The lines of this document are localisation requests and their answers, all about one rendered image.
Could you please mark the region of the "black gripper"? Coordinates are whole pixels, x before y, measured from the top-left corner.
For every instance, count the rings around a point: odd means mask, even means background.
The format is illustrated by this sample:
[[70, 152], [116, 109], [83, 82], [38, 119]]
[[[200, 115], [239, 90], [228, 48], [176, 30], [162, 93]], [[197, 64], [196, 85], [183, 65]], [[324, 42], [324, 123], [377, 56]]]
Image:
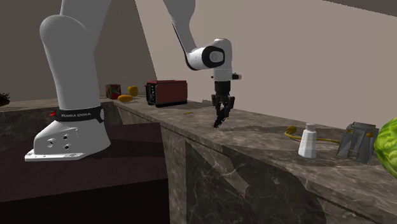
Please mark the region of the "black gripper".
[[[215, 81], [215, 94], [211, 95], [212, 103], [216, 103], [216, 97], [230, 96], [231, 81]], [[216, 119], [213, 123], [213, 128], [218, 128], [229, 117], [230, 110], [233, 108], [233, 102], [217, 102], [215, 105]]]

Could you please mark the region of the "red toaster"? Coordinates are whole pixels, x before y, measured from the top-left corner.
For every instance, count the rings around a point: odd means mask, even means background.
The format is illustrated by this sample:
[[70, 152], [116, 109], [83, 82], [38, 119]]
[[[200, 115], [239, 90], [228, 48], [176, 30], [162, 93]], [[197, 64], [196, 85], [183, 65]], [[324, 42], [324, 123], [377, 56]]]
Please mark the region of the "red toaster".
[[148, 105], [155, 105], [159, 108], [187, 103], [188, 85], [186, 80], [147, 81], [145, 88]]

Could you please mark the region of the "white salt shaker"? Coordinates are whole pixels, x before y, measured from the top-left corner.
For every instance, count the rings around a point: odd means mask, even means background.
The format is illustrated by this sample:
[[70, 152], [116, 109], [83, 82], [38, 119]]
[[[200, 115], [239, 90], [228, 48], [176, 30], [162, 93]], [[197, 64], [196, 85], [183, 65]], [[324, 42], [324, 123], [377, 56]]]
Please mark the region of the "white salt shaker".
[[317, 143], [316, 125], [313, 123], [306, 123], [306, 128], [303, 131], [300, 141], [298, 154], [304, 158], [316, 158], [316, 143]]

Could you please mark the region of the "red and green box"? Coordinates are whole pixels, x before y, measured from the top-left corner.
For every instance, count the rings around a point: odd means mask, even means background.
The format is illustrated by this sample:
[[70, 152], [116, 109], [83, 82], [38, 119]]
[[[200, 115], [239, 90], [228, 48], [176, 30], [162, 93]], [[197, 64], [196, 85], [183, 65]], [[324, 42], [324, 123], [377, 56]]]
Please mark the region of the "red and green box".
[[121, 86], [119, 84], [106, 84], [105, 91], [108, 99], [117, 100], [121, 95]]

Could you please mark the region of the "grey metal box grater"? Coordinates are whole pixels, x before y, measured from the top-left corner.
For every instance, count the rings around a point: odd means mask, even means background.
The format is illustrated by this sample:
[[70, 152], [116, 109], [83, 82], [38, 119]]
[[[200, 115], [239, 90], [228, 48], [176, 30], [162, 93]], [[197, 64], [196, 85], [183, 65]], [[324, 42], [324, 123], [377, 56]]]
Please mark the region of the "grey metal box grater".
[[337, 156], [368, 164], [379, 133], [376, 125], [353, 122], [345, 130], [337, 150]]

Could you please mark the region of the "dark robot stand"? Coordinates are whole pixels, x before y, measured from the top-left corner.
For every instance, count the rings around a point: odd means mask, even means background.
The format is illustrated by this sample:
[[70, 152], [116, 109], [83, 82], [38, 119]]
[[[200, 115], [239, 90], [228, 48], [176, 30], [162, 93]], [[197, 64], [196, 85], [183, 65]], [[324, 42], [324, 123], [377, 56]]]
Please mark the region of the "dark robot stand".
[[76, 161], [26, 162], [26, 139], [0, 152], [0, 224], [170, 224], [158, 123], [108, 127], [111, 146]]

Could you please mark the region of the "green striped watermelon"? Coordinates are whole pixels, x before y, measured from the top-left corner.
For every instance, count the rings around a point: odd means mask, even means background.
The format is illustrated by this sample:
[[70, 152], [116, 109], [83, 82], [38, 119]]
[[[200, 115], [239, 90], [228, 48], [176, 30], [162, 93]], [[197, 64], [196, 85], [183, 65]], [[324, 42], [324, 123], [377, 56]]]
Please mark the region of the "green striped watermelon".
[[374, 147], [383, 168], [397, 179], [397, 117], [380, 129]]

